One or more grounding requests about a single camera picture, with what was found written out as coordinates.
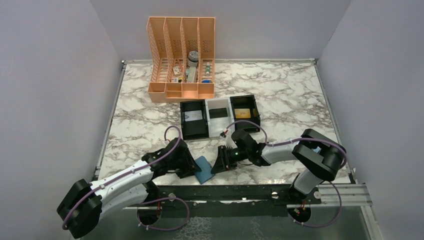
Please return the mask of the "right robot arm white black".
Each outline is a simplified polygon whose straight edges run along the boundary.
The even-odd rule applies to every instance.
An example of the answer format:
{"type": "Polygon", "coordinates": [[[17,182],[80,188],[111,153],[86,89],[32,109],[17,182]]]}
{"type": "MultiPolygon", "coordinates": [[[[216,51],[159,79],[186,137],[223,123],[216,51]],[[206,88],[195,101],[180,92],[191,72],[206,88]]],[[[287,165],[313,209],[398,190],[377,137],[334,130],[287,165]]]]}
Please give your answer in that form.
{"type": "Polygon", "coordinates": [[[288,190],[289,199],[296,204],[306,200],[317,185],[332,182],[347,161],[347,152],[343,146],[310,128],[300,138],[276,144],[256,142],[243,129],[232,133],[231,139],[236,147],[218,147],[211,173],[229,171],[244,160],[258,167],[298,160],[305,166],[305,170],[296,176],[288,190]]]}

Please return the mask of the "blue leather card holder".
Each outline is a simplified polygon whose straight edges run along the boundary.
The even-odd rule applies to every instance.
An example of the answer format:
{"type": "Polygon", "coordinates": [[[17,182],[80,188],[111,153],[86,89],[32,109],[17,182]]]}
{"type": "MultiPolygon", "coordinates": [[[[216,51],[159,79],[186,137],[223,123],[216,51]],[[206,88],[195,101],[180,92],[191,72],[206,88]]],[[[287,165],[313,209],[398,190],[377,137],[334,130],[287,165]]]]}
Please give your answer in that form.
{"type": "Polygon", "coordinates": [[[212,173],[212,166],[204,156],[200,156],[195,160],[195,163],[199,166],[200,171],[196,171],[194,176],[198,180],[200,185],[203,185],[210,179],[212,179],[215,174],[212,173]]]}

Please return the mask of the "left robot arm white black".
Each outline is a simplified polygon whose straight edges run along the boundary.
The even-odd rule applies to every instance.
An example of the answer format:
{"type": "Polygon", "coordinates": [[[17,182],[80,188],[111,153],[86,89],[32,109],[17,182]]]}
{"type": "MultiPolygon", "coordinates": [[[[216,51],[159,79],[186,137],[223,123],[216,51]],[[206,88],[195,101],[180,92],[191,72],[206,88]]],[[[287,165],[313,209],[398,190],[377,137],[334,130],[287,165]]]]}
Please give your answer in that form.
{"type": "Polygon", "coordinates": [[[159,195],[153,180],[169,171],[181,179],[201,171],[188,145],[177,137],[166,147],[146,153],[130,167],[109,177],[76,181],[56,210],[63,229],[78,239],[108,214],[134,204],[152,205],[159,195]]]}

